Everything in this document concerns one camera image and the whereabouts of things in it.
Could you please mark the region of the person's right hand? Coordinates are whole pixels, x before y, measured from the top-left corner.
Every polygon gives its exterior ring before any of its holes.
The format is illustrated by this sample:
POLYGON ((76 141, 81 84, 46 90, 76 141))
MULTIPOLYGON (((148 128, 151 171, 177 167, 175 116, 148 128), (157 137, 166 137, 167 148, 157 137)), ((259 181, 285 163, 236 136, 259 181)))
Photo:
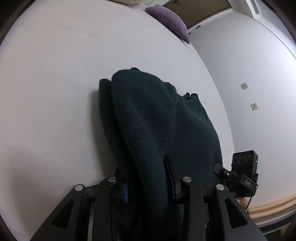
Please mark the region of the person's right hand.
POLYGON ((248 205, 248 201, 244 197, 236 197, 236 201, 245 209, 248 205))

